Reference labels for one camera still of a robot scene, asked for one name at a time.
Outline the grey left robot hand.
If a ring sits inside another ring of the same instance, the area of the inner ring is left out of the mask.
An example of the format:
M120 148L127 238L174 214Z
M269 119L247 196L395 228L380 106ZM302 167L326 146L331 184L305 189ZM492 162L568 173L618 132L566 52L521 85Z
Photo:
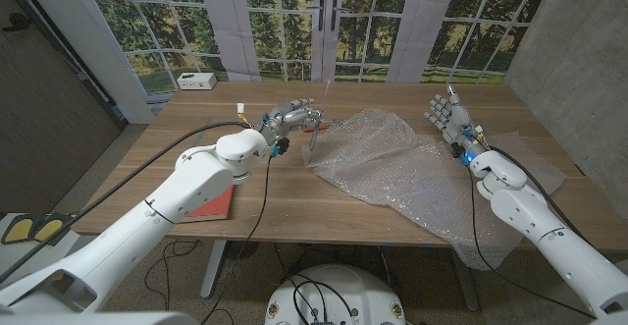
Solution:
M295 99L278 104L270 113L263 116L262 123L255 127L255 131L266 139L268 147L271 149L271 157L283 155L288 150L290 131L320 124L324 112L310 108L309 104L313 102L313 98Z

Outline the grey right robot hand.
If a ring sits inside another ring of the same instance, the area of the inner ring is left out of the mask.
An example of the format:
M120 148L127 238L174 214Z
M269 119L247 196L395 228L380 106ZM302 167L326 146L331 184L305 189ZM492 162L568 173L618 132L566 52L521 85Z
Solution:
M487 151L452 84L447 86L447 97L437 94L430 101L430 108L424 116L442 133L451 147L452 156L464 166L469 166L474 158Z

